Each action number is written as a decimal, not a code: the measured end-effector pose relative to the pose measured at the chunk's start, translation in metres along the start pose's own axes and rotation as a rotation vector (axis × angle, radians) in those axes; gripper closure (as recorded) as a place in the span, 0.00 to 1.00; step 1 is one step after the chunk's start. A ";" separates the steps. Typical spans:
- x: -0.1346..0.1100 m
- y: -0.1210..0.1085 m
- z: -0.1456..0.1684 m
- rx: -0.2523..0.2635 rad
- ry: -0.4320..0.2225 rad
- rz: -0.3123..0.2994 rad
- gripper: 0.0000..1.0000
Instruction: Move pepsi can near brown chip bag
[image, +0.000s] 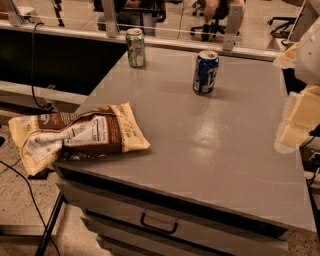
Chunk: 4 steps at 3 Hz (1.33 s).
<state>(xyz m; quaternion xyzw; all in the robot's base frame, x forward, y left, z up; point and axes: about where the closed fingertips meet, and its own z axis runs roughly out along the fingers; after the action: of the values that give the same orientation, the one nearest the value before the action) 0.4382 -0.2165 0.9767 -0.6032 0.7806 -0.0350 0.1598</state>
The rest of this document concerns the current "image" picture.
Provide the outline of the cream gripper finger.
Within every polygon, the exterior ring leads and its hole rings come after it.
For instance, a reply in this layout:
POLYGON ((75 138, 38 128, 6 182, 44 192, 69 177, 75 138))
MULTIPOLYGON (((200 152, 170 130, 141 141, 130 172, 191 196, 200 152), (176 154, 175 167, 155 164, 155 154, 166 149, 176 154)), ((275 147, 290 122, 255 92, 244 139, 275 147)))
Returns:
POLYGON ((280 54, 274 61, 273 65, 282 69, 295 68, 297 43, 291 45, 285 52, 280 54))
POLYGON ((308 85, 300 93, 290 92, 278 128, 278 142, 295 148, 301 145, 319 124, 320 87, 308 85))

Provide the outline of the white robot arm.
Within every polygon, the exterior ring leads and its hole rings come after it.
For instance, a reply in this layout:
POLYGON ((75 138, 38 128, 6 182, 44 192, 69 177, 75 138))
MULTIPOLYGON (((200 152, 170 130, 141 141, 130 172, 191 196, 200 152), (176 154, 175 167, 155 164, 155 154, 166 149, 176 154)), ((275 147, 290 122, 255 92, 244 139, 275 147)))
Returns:
POLYGON ((320 124, 320 0, 304 0, 302 9, 317 15, 301 39, 278 56, 273 65, 293 68, 295 77, 307 86, 299 93, 290 92, 286 100, 274 148, 291 153, 307 140, 320 124))

